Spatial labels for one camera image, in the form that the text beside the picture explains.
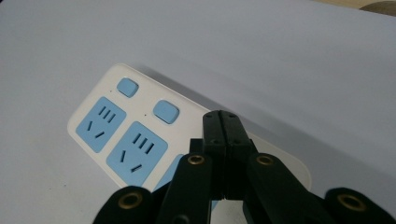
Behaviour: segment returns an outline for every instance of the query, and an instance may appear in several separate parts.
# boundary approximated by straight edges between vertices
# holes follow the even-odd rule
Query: white table surface
[[[396,217],[396,18],[307,0],[0,4],[0,223],[90,223],[117,186],[66,124],[126,63]]]

